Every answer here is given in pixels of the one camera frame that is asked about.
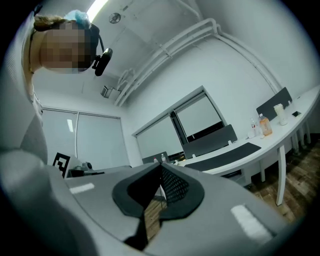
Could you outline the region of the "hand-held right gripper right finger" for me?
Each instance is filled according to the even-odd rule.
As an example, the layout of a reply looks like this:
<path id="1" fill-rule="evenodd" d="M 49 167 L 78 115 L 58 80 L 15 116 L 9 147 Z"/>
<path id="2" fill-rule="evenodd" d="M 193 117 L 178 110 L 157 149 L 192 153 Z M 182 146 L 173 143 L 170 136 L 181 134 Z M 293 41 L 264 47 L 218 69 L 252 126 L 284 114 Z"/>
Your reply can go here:
<path id="1" fill-rule="evenodd" d="M 287 223 L 272 207 L 236 182 L 166 164 L 198 181 L 200 205 L 188 217 L 167 220 L 147 246 L 152 256 L 273 256 Z"/>

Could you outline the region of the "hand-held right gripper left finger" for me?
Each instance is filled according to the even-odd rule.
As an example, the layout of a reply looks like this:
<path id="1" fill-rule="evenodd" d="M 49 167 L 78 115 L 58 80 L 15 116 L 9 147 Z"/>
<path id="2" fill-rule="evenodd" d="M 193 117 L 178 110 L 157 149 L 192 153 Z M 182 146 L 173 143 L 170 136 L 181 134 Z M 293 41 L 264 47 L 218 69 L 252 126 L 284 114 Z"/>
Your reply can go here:
<path id="1" fill-rule="evenodd" d="M 137 251 L 149 245 L 145 209 L 159 185 L 161 165 L 148 163 L 116 172 L 66 180 L 80 207 L 110 238 Z"/>

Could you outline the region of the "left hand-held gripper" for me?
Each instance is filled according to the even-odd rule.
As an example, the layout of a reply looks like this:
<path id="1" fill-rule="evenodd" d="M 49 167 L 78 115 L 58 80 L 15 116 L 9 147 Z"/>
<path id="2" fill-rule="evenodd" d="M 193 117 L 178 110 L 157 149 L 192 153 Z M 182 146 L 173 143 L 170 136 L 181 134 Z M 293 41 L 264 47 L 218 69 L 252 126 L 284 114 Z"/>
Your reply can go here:
<path id="1" fill-rule="evenodd" d="M 68 156 L 57 152 L 53 166 L 59 169 L 64 179 L 104 174 L 103 170 L 93 170 L 89 162 L 81 162 L 74 155 Z"/>

